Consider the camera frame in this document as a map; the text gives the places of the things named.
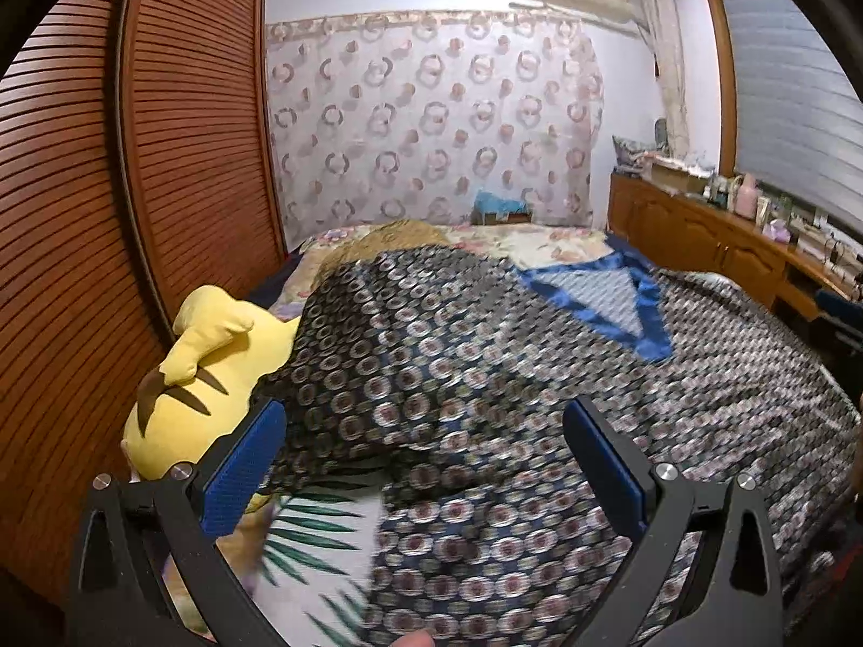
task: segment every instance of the brown stripe on plush toy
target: brown stripe on plush toy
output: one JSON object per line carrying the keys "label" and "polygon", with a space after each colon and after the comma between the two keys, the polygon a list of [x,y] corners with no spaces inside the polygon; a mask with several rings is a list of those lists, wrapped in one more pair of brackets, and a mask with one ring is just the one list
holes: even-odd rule
{"label": "brown stripe on plush toy", "polygon": [[[200,380],[209,384],[217,391],[227,394],[225,388],[215,377],[210,375],[210,373],[206,373],[205,377],[201,377],[200,372],[201,371],[198,370],[196,374],[197,378],[200,378]],[[203,414],[204,416],[210,416],[210,411],[207,410],[204,403],[191,393],[191,391],[187,391],[181,386],[176,385],[165,386],[165,375],[159,370],[153,370],[144,375],[144,379],[141,380],[141,384],[138,386],[138,429],[141,430],[141,436],[145,435],[147,423],[149,423],[150,417],[156,407],[156,400],[158,400],[162,394],[179,401],[180,404],[185,404],[190,409],[197,411],[197,413]]]}

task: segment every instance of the wooden window frame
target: wooden window frame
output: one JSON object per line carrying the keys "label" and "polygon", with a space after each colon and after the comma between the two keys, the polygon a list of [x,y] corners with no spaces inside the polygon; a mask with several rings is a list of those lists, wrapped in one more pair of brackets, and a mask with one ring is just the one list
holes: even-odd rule
{"label": "wooden window frame", "polygon": [[719,149],[719,172],[725,176],[735,174],[737,162],[737,79],[735,55],[731,47],[731,31],[722,0],[707,0],[713,31],[716,37],[716,55],[719,58],[719,90],[722,103],[722,141]]}

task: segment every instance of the blue gripper pad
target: blue gripper pad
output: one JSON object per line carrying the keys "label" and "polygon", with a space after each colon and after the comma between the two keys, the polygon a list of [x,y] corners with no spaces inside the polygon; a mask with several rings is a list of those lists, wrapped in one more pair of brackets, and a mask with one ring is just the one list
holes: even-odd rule
{"label": "blue gripper pad", "polygon": [[230,535],[240,522],[276,453],[285,444],[285,409],[270,401],[204,487],[201,530],[209,538]]}
{"label": "blue gripper pad", "polygon": [[614,532],[640,540],[647,531],[644,492],[578,400],[564,411],[564,437]]}

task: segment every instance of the dark blanket with circles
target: dark blanket with circles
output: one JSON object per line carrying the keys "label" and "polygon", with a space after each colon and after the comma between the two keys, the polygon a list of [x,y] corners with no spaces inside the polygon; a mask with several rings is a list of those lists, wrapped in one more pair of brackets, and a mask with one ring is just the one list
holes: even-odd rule
{"label": "dark blanket with circles", "polygon": [[[689,479],[754,475],[784,576],[847,500],[858,414],[818,360],[735,286],[655,271],[674,354],[647,363],[519,282],[506,260],[430,246],[344,265],[305,304],[270,491],[349,460],[387,460],[370,644],[554,645],[629,543],[608,526],[561,432],[573,397]],[[660,629],[688,535],[641,635]]]}

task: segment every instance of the blue satin trim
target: blue satin trim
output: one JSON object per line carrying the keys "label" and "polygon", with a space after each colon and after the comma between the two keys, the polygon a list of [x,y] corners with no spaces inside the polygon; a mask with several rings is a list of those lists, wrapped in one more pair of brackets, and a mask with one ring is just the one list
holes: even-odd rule
{"label": "blue satin trim", "polygon": [[[540,282],[542,275],[558,272],[607,272],[608,270],[629,270],[629,276],[636,289],[635,311],[639,315],[644,335],[637,336],[607,320],[592,308],[570,297],[563,289]],[[580,321],[590,325],[597,333],[631,347],[648,362],[658,362],[673,353],[672,341],[659,313],[659,299],[662,297],[659,286],[650,279],[650,267],[638,256],[624,252],[613,252],[604,258],[579,265],[554,265],[535,270],[519,271],[521,281],[558,308],[571,311]]]}

